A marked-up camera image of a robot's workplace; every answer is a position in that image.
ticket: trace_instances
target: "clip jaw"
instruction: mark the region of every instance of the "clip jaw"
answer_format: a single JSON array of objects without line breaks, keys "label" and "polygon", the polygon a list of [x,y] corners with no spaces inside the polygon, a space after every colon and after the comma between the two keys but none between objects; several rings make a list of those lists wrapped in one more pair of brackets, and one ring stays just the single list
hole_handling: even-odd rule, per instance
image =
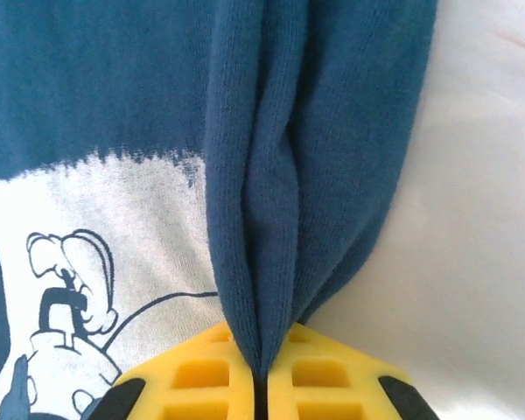
[{"label": "clip jaw", "polygon": [[403,371],[300,324],[266,385],[221,323],[123,374],[88,420],[438,419]]}]

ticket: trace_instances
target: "blue t-shirt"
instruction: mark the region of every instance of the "blue t-shirt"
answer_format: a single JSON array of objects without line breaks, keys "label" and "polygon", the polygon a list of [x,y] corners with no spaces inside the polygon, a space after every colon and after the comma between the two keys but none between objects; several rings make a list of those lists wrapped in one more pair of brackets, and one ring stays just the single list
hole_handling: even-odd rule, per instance
[{"label": "blue t-shirt", "polygon": [[223,320],[258,376],[366,261],[434,0],[0,0],[0,419]]}]

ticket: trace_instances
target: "knit fabric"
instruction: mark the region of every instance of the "knit fabric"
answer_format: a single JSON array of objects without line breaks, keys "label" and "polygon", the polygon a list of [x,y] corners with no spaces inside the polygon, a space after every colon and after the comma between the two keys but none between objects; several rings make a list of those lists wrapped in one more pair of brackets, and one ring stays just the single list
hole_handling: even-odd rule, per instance
[{"label": "knit fabric", "polygon": [[375,244],[435,11],[0,0],[0,419],[85,419],[224,316],[263,378]]}]

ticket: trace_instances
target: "white surface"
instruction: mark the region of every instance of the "white surface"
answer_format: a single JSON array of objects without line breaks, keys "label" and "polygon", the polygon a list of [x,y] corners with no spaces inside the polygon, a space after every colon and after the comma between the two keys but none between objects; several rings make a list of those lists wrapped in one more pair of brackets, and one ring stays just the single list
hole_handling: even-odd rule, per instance
[{"label": "white surface", "polygon": [[393,211],[310,324],[406,369],[442,420],[525,419],[525,0],[441,0]]}]

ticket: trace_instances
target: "cartoon print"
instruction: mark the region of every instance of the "cartoon print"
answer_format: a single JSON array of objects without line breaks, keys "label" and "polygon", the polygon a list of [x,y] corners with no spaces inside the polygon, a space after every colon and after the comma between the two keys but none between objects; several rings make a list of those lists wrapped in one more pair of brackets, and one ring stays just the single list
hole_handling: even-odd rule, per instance
[{"label": "cartoon print", "polygon": [[[30,234],[26,249],[32,274],[45,282],[31,352],[17,357],[0,420],[86,420],[121,374],[108,350],[124,327],[151,307],[172,298],[207,298],[216,292],[177,292],[149,302],[118,323],[114,308],[115,268],[108,244],[78,229],[60,237]],[[0,296],[4,296],[0,266]],[[10,352],[3,299],[0,369]],[[95,337],[110,333],[99,346]]]}]

